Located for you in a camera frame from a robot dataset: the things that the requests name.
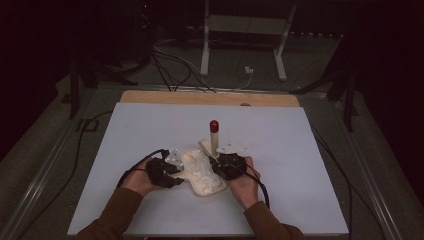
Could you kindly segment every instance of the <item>white board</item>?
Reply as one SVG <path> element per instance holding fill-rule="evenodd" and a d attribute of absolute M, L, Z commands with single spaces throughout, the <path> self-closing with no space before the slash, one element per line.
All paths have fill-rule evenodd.
<path fill-rule="evenodd" d="M 180 152 L 209 138 L 220 124 L 220 144 L 240 143 L 261 173 L 271 210 L 308 235 L 348 233 L 334 189 L 303 108 L 117 103 L 68 234 L 98 218 L 121 175 L 158 149 Z M 229 189 L 198 197 L 189 183 L 149 194 L 126 234 L 252 234 Z"/>

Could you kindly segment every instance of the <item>wire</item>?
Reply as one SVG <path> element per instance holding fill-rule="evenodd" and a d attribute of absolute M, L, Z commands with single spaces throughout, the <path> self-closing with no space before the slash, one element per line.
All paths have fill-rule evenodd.
<path fill-rule="evenodd" d="M 313 130 L 316 132 L 316 134 L 318 135 L 318 137 L 315 137 L 315 140 L 325 149 L 325 151 L 328 153 L 328 155 L 330 155 L 330 158 L 333 160 L 333 162 L 336 164 L 337 168 L 339 169 L 339 171 L 341 172 L 341 174 L 343 175 L 347 185 L 348 185 L 348 190 L 349 190 L 349 240 L 352 239 L 352 190 L 357 194 L 357 196 L 361 199 L 361 201 L 363 202 L 363 204 L 365 205 L 365 207 L 368 209 L 368 211 L 371 213 L 372 217 L 374 218 L 374 220 L 376 221 L 378 228 L 381 232 L 381 235 L 383 237 L 383 239 L 385 238 L 384 232 L 383 232 L 383 228 L 380 224 L 380 222 L 378 221 L 377 217 L 375 216 L 374 212 L 372 211 L 371 207 L 367 204 L 367 202 L 365 201 L 365 199 L 361 196 L 361 194 L 359 193 L 359 191 L 356 189 L 356 187 L 354 185 L 352 185 L 352 183 L 350 182 L 349 178 L 347 177 L 346 172 L 343 170 L 343 168 L 340 166 L 339 162 L 337 161 L 336 157 L 334 156 L 333 152 L 331 151 L 330 147 L 328 146 L 328 144 L 325 142 L 324 138 L 322 137 L 322 135 L 318 132 L 318 130 L 315 128 L 314 125 L 312 125 Z"/>
<path fill-rule="evenodd" d="M 269 196 L 268 196 L 268 191 L 266 190 L 265 185 L 261 182 L 259 176 L 256 174 L 256 170 L 253 169 L 251 166 L 249 166 L 248 164 L 246 164 L 247 167 L 249 167 L 253 173 L 255 174 L 255 176 L 253 176 L 252 174 L 248 173 L 247 171 L 242 171 L 240 170 L 238 167 L 232 165 L 231 163 L 227 163 L 229 166 L 233 167 L 234 169 L 236 169 L 237 171 L 241 172 L 242 174 L 250 177 L 251 179 L 253 179 L 258 185 L 259 187 L 261 187 L 262 193 L 264 194 L 264 198 L 265 198 L 265 204 L 268 208 L 270 208 L 270 204 L 269 204 Z"/>
<path fill-rule="evenodd" d="M 94 122 L 97 118 L 106 115 L 106 114 L 110 114 L 112 113 L 112 111 L 107 111 L 107 112 L 103 112 L 98 114 L 97 116 L 88 119 L 88 122 L 86 122 L 81 130 L 79 139 L 78 139 L 78 145 L 77 145 L 77 152 L 75 154 L 75 160 L 74 160 L 74 167 L 72 169 L 71 175 L 68 177 L 68 179 L 66 180 L 66 182 L 63 184 L 62 188 L 59 190 L 59 192 L 56 193 L 56 195 L 41 209 L 41 211 L 34 217 L 34 219 L 27 225 L 27 227 L 21 232 L 21 234 L 18 236 L 18 240 L 22 239 L 22 237 L 25 235 L 25 233 L 32 227 L 32 225 L 34 225 L 34 223 L 44 214 L 44 212 L 52 205 L 52 203 L 54 201 L 56 201 L 56 199 L 62 194 L 62 192 L 66 189 L 66 187 L 68 186 L 69 182 L 71 181 L 71 179 L 74 177 L 75 172 L 78 168 L 78 162 L 79 162 L 79 153 L 80 153 L 80 149 L 81 149 L 81 141 L 82 141 L 82 137 L 87 129 L 87 127 Z"/>
<path fill-rule="evenodd" d="M 246 27 L 246 29 L 244 30 L 244 33 L 247 33 L 247 31 L 248 31 L 248 30 L 249 30 L 249 28 L 250 28 L 250 24 L 252 24 L 252 18 L 249 18 L 249 23 L 247 24 L 247 27 Z M 243 50 L 243 51 L 241 52 L 241 54 L 240 54 L 239 60 L 238 60 L 238 62 L 237 62 L 236 73 L 237 73 L 237 71 L 238 71 L 238 69 L 239 69 L 239 67 L 240 67 L 241 59 L 242 59 L 242 57 L 243 57 L 243 55 L 244 55 L 244 53 L 245 53 L 245 52 L 246 52 L 246 50 Z"/>
<path fill-rule="evenodd" d="M 253 73 L 249 72 L 249 81 L 243 87 L 235 88 L 234 90 L 240 90 L 240 89 L 248 87 L 250 83 L 252 82 L 252 74 Z"/>
<path fill-rule="evenodd" d="M 155 63 L 151 63 L 151 64 L 153 66 L 156 66 L 156 67 L 160 68 L 161 71 L 163 71 L 164 73 L 166 73 L 166 75 L 168 76 L 170 82 L 172 83 L 172 86 L 169 86 L 169 87 L 171 87 L 172 91 L 175 91 L 174 89 L 175 89 L 176 82 L 179 82 L 179 81 L 177 79 L 175 79 L 174 77 L 172 77 L 172 75 L 169 73 L 168 69 L 165 68 L 162 64 L 160 64 L 160 63 L 159 63 L 159 65 L 157 65 Z"/>
<path fill-rule="evenodd" d="M 125 173 L 121 176 L 121 178 L 118 181 L 118 184 L 116 185 L 116 187 L 120 187 L 122 185 L 122 183 L 124 182 L 125 178 L 128 176 L 128 174 L 130 174 L 132 171 L 145 171 L 145 172 L 151 172 L 147 169 L 141 169 L 141 168 L 137 168 L 138 165 L 140 165 L 141 163 L 143 163 L 144 161 L 146 161 L 147 159 L 153 157 L 153 155 L 156 155 L 158 153 L 161 153 L 162 158 L 165 157 L 165 154 L 169 154 L 169 152 L 167 150 L 164 149 L 159 149 L 156 150 L 152 153 L 150 153 L 149 155 L 145 156 L 143 159 L 141 159 L 138 163 L 134 164 L 129 170 L 125 171 Z"/>
<path fill-rule="evenodd" d="M 214 42 L 218 43 L 227 34 L 228 34 L 228 32 L 223 32 L 220 37 L 218 37 L 217 39 L 208 39 L 208 42 L 210 42 L 210 43 L 214 43 Z M 203 39 L 203 38 L 192 38 L 192 39 L 186 39 L 185 41 L 188 41 L 188 42 L 202 41 L 203 42 L 204 40 L 205 39 Z M 179 39 L 176 39 L 176 38 L 168 38 L 168 39 L 164 39 L 164 40 L 162 40 L 160 42 L 156 42 L 155 45 L 159 46 L 159 45 L 163 45 L 165 43 L 174 42 L 174 41 L 180 41 L 180 40 Z"/>
<path fill-rule="evenodd" d="M 191 63 L 190 61 L 187 61 L 187 60 L 185 60 L 185 59 L 183 59 L 183 58 L 180 58 L 180 57 L 176 57 L 176 56 L 173 56 L 173 55 L 171 55 L 171 54 L 168 54 L 168 53 L 165 53 L 165 52 L 163 52 L 163 51 L 161 51 L 159 48 L 157 48 L 156 46 L 153 46 L 155 49 L 156 49 L 156 51 L 153 51 L 153 54 L 162 54 L 162 55 L 164 55 L 164 56 L 167 56 L 168 57 L 168 59 L 169 60 L 171 60 L 171 59 L 174 59 L 174 61 L 179 61 L 181 64 L 183 64 L 184 66 L 186 66 L 190 71 L 191 71 L 191 73 L 192 73 L 192 75 L 196 78 L 196 80 L 203 86 L 203 87 L 205 87 L 205 88 L 207 88 L 208 90 L 210 90 L 210 91 L 212 91 L 212 92 L 216 92 L 215 90 L 214 90 L 214 88 L 212 87 L 212 86 L 210 86 L 210 85 L 208 85 L 205 81 L 204 81 L 204 79 L 203 79 L 203 77 L 201 76 L 201 74 L 200 74 L 200 71 L 199 71 L 199 69 L 193 64 L 193 63 Z M 194 69 L 196 69 L 196 73 L 198 73 L 198 75 L 200 76 L 200 78 L 201 78 L 201 80 L 198 78 L 198 76 L 197 76 L 197 74 L 195 74 L 194 72 L 193 72 L 193 70 L 192 70 L 192 67 L 194 68 Z"/>
<path fill-rule="evenodd" d="M 188 69 L 188 75 L 187 75 L 187 76 L 186 76 L 186 77 L 185 77 L 182 81 L 178 81 L 178 80 L 176 80 L 175 78 L 173 78 L 173 77 L 171 76 L 171 74 L 169 73 L 169 71 L 168 71 L 166 68 L 164 68 L 164 70 L 166 71 L 166 73 L 167 73 L 168 77 L 169 77 L 169 78 L 171 78 L 171 79 L 173 79 L 174 81 L 178 82 L 178 84 L 176 84 L 176 85 L 174 86 L 173 91 L 177 91 L 178 87 L 179 87 L 180 85 L 184 84 L 185 82 L 187 82 L 187 81 L 188 81 L 188 79 L 191 77 L 191 75 L 192 75 L 193 71 L 191 71 L 191 69 L 190 69 L 190 67 L 188 66 L 188 64 L 187 64 L 187 63 L 182 62 L 182 61 L 179 61 L 178 59 L 175 59 L 175 58 L 171 58 L 171 57 L 169 57 L 168 55 L 165 55 L 165 56 L 159 56 L 159 55 L 156 55 L 156 54 L 155 54 L 155 56 L 157 56 L 158 58 L 163 58 L 163 59 L 167 59 L 167 60 L 170 60 L 170 61 L 178 62 L 178 63 L 180 63 L 180 64 L 182 64 L 182 65 L 184 65 L 184 66 L 186 66 L 186 67 L 187 67 L 187 69 Z"/>
<path fill-rule="evenodd" d="M 155 56 L 154 54 L 151 54 L 151 55 L 152 55 L 152 57 L 153 57 L 153 60 L 154 60 L 154 61 L 155 61 L 155 63 L 156 63 L 156 67 L 158 68 L 159 74 L 160 74 L 160 76 L 162 77 L 163 82 L 164 82 L 164 83 L 165 83 L 165 85 L 168 87 L 168 90 L 169 90 L 170 92 L 172 92 L 172 89 L 171 89 L 171 87 L 169 86 L 169 83 L 166 81 L 165 77 L 164 77 L 164 76 L 163 76 L 163 74 L 162 74 L 161 68 L 159 67 L 159 66 L 161 66 L 161 65 L 159 64 L 158 60 L 156 59 L 156 56 Z"/>

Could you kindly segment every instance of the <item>brown jacket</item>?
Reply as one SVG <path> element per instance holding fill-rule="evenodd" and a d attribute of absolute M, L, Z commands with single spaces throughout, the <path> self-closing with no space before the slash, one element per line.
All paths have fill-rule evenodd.
<path fill-rule="evenodd" d="M 126 188 L 117 188 L 99 219 L 81 230 L 75 240 L 115 240 L 123 239 L 132 218 L 143 197 Z M 263 239 L 263 240 L 300 240 L 302 232 L 293 226 L 281 224 L 263 202 L 258 202 L 244 212 L 256 238 L 219 238 L 223 239 Z"/>

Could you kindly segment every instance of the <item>dark background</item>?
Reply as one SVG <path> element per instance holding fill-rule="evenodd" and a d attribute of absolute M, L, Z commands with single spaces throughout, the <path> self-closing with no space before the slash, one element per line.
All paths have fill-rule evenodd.
<path fill-rule="evenodd" d="M 122 6 L 111 5 L 113 2 L 2 1 L 0 159 L 56 97 L 55 83 L 69 74 L 69 52 L 73 47 L 101 62 L 118 65 L 123 58 L 146 54 L 143 41 L 139 41 L 139 51 L 133 55 L 125 48 L 125 41 L 137 37 L 128 34 L 137 24 L 134 1 L 119 1 Z M 148 4 L 140 11 L 150 17 L 152 24 L 181 40 L 187 38 L 186 26 L 203 24 L 203 1 L 140 2 Z M 288 9 L 284 1 L 211 2 L 211 11 L 216 13 L 258 17 L 285 16 Z M 325 75 L 354 63 L 356 89 L 364 94 L 400 166 L 424 202 L 420 186 L 424 182 L 422 7 L 413 0 L 298 1 L 291 30 L 296 37 L 309 33 L 344 36 Z M 128 27 L 117 32 L 120 24 Z"/>

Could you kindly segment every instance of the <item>red cap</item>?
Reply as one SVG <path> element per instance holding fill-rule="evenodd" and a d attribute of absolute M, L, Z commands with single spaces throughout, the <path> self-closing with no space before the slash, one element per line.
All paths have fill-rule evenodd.
<path fill-rule="evenodd" d="M 217 133 L 219 131 L 218 121 L 212 120 L 211 123 L 209 123 L 209 127 L 211 129 L 211 133 Z"/>

